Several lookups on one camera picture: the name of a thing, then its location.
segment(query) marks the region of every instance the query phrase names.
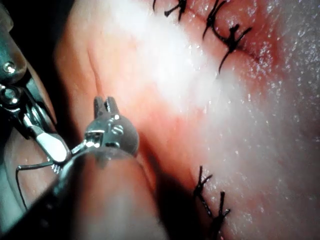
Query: skin fold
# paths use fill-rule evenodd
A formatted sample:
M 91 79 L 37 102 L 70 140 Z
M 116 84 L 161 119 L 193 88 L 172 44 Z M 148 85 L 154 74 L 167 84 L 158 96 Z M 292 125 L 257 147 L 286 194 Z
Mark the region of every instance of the skin fold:
M 227 46 L 211 29 L 202 39 L 214 3 L 188 0 L 178 21 L 179 10 L 164 16 L 176 0 L 157 0 L 155 11 L 149 0 L 76 0 L 54 53 L 68 93 L 65 117 L 80 141 L 93 120 L 94 97 L 116 99 L 140 136 L 136 162 L 142 171 L 131 163 L 119 167 L 133 169 L 128 183 L 136 181 L 142 193 L 148 192 L 133 197 L 135 209 L 144 208 L 143 196 L 151 198 L 146 214 L 160 218 L 173 239 L 197 228 L 178 228 L 174 220 L 193 211 L 192 204 L 183 203 L 192 198 L 200 166 L 203 179 L 213 175 L 202 193 L 213 215 L 221 191 L 223 210 L 231 209 L 221 228 L 223 239 L 318 239 L 319 3 L 228 1 L 216 16 L 219 34 L 227 38 L 236 24 L 236 37 L 252 30 L 220 74 Z M 2 196 L 2 208 L 22 206 L 14 172 L 26 161 L 45 159 L 35 144 L 13 132 L 2 167 L 16 202 L 10 205 Z M 21 175 L 27 205 L 53 178 L 50 169 Z M 94 186 L 95 194 L 104 193 L 103 184 Z M 190 219 L 199 218 L 199 234 L 207 236 L 211 220 L 200 201 L 194 203 Z M 18 217 L 0 214 L 8 224 Z

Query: skin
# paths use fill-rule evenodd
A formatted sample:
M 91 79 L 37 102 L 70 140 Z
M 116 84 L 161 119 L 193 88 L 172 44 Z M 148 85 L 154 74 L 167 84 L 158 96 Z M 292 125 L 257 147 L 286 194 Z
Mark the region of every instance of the skin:
M 54 57 L 79 139 L 93 119 L 94 96 L 113 96 L 140 135 L 136 162 L 143 171 L 134 171 L 130 181 L 142 192 L 148 186 L 158 207 L 146 208 L 150 216 L 163 217 L 163 182 L 164 189 L 175 184 L 191 196 L 203 165 L 203 177 L 213 174 L 203 190 L 213 214 L 220 191 L 231 209 L 221 229 L 224 239 L 320 238 L 316 1 L 226 3 L 215 22 L 219 34 L 227 37 L 235 24 L 238 35 L 252 30 L 220 75 L 228 48 L 210 30 L 202 40 L 214 1 L 188 1 L 180 22 L 178 11 L 163 14 L 176 4 L 157 1 L 153 12 L 148 0 L 75 1 Z M 12 135 L 5 162 L 15 196 L 14 169 L 37 148 L 18 151 L 18 138 Z M 50 182 L 40 173 L 24 173 L 21 181 L 29 205 L 39 195 L 31 190 Z M 210 219 L 197 201 L 205 233 Z M 169 223 L 166 229 L 170 236 Z

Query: pink skin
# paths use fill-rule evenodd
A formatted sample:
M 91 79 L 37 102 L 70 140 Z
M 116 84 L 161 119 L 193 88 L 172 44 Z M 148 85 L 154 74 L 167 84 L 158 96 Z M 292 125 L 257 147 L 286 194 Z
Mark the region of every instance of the pink skin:
M 213 174 L 203 193 L 213 213 L 220 191 L 232 209 L 225 239 L 320 238 L 315 3 L 226 3 L 220 34 L 237 23 L 240 33 L 253 30 L 217 75 L 227 48 L 211 30 L 202 41 L 214 1 L 189 0 L 180 23 L 177 12 L 163 16 L 177 2 L 158 0 L 155 13 L 147 0 L 75 2 L 55 60 L 78 135 L 92 121 L 94 96 L 113 96 L 140 134 L 137 161 L 152 193 L 158 170 L 192 193 L 203 165 Z M 7 156 L 17 150 L 9 144 Z M 28 153 L 19 154 L 6 161 L 11 186 Z M 28 204 L 39 178 L 47 182 L 21 176 Z

